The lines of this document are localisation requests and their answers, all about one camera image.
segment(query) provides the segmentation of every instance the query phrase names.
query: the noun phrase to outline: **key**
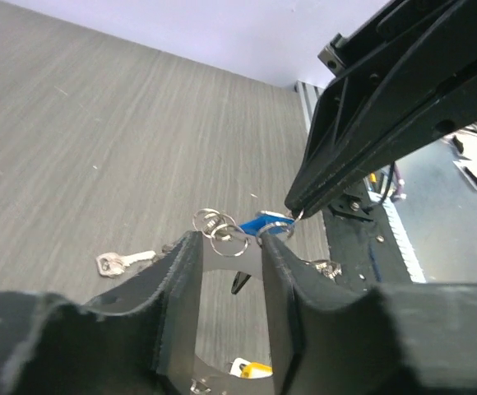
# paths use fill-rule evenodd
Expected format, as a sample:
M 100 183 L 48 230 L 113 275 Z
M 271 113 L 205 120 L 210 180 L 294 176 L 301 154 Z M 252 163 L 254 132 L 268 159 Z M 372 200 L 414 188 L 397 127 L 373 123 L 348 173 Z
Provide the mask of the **key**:
M 152 261 L 156 258 L 154 251 L 134 253 L 133 255 L 118 255 L 117 253 L 102 253 L 96 257 L 98 272 L 103 277 L 117 277 L 125 272 L 126 267 L 140 261 Z

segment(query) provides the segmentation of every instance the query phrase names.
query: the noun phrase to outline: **wire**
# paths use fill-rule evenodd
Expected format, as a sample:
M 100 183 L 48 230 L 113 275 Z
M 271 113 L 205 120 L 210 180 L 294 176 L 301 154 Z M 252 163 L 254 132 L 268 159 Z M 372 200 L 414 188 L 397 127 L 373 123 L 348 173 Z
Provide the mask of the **wire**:
M 371 212 L 374 209 L 374 207 L 381 206 L 385 202 L 385 200 L 387 200 L 388 193 L 390 192 L 390 187 L 392 186 L 392 179 L 394 178 L 394 168 L 395 167 L 396 167 L 396 162 L 395 161 L 390 163 L 390 168 L 388 170 L 387 186 L 385 187 L 385 192 L 381 196 L 381 199 L 379 199 L 379 202 L 377 202 L 375 204 L 371 204 L 370 206 L 365 207 L 363 209 L 363 211 L 366 212 L 367 214 L 369 212 Z

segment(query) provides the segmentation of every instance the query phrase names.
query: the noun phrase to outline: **blue key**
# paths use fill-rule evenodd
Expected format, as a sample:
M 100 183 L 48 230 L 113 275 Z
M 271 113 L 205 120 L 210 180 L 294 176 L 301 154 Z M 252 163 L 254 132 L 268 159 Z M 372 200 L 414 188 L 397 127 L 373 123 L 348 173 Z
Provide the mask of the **blue key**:
M 240 228 L 246 233 L 247 235 L 255 236 L 257 235 L 258 231 L 262 229 L 264 226 L 271 224 L 273 222 L 284 222 L 288 225 L 294 223 L 293 218 L 289 218 L 287 216 L 283 216 L 282 214 L 278 214 L 276 212 L 271 211 L 260 211 L 255 215 L 255 219 L 249 222 L 246 222 L 240 225 Z M 285 229 L 276 226 L 268 230 L 270 234 L 277 235 L 279 233 L 284 232 Z

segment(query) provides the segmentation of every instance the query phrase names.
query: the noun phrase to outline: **floor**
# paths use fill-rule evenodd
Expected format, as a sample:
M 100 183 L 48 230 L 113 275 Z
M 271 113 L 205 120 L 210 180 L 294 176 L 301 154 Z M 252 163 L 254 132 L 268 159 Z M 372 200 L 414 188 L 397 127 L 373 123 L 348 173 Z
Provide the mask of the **floor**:
M 0 290 L 85 302 L 137 272 L 96 255 L 158 249 L 199 208 L 284 212 L 305 141 L 292 91 L 0 3 Z M 289 245 L 326 257 L 320 216 Z M 269 362 L 262 284 L 232 297 L 233 276 L 204 278 L 197 352 L 221 369 Z
M 407 198 L 396 208 L 431 282 L 477 283 L 477 191 L 434 142 L 399 160 Z

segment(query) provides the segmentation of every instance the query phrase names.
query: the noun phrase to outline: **wall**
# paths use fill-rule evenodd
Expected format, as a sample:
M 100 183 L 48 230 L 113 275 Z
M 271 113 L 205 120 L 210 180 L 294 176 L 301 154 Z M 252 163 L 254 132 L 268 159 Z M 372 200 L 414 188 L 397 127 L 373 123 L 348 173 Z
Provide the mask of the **wall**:
M 317 59 L 386 0 L 10 0 L 21 7 L 275 86 L 325 86 Z

